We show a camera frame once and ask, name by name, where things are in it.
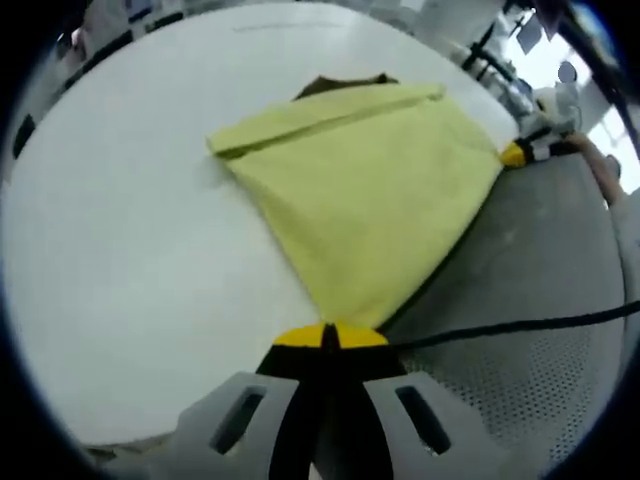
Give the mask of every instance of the white table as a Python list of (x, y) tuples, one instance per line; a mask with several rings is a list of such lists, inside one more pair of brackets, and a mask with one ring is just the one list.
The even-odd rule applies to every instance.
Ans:
[(442, 82), (498, 148), (517, 133), (471, 78), (358, 13), (209, 13), (120, 50), (26, 145), (3, 199), (9, 306), (26, 362), (87, 444), (170, 431), (181, 410), (317, 314), (204, 138), (322, 74)]

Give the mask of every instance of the folded cloth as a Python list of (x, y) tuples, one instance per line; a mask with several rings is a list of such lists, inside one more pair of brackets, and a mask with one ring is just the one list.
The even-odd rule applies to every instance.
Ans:
[(429, 277), (502, 169), (439, 85), (371, 85), (270, 108), (208, 138), (323, 320), (375, 328)]

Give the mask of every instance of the yellow cloth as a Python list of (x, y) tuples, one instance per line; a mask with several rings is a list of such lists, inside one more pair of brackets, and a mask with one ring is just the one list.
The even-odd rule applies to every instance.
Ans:
[(268, 109), (208, 139), (325, 321), (375, 328), (428, 278), (502, 169), (439, 85), (373, 85)]

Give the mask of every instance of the gray perforated surface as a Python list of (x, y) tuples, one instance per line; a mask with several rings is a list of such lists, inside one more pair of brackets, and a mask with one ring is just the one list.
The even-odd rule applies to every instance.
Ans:
[[(580, 157), (504, 172), (436, 276), (387, 326), (389, 340), (618, 306), (624, 289), (611, 218)], [(487, 337), (405, 358), (476, 407), (514, 463), (566, 458), (609, 399), (623, 320)]]

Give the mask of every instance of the black cable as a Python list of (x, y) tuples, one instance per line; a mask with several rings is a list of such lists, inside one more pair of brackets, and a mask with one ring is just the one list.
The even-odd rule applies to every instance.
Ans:
[(627, 303), (621, 307), (603, 310), (601, 312), (574, 315), (571, 317), (544, 318), (540, 320), (519, 320), (515, 322), (498, 323), (482, 327), (463, 328), (450, 332), (437, 333), (430, 337), (421, 338), (411, 342), (392, 344), (391, 348), (398, 351), (415, 350), (418, 348), (433, 347), (456, 340), (469, 340), (478, 337), (502, 335), (505, 333), (533, 332), (538, 330), (556, 330), (560, 328), (585, 327), (599, 323), (610, 322), (621, 317), (628, 317), (640, 312), (640, 301)]

